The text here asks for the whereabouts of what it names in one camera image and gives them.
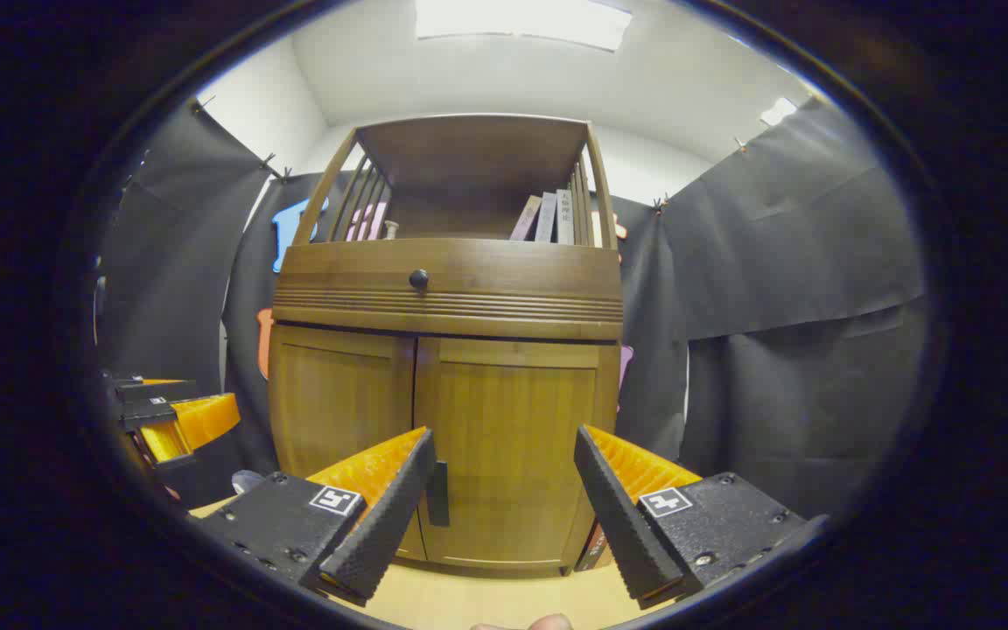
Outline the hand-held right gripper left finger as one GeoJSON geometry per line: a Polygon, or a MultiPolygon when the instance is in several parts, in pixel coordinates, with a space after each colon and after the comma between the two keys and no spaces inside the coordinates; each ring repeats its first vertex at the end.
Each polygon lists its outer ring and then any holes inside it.
{"type": "Polygon", "coordinates": [[[396,557],[435,464],[427,427],[308,478],[275,472],[197,519],[221,550],[270,578],[364,606],[396,557]]]}

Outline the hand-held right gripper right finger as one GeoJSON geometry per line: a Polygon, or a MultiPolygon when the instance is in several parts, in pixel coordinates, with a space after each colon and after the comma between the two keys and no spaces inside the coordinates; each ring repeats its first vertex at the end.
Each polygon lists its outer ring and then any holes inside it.
{"type": "Polygon", "coordinates": [[[577,430],[573,461],[641,609],[752,577],[827,528],[736,473],[700,476],[593,426],[577,430]]]}

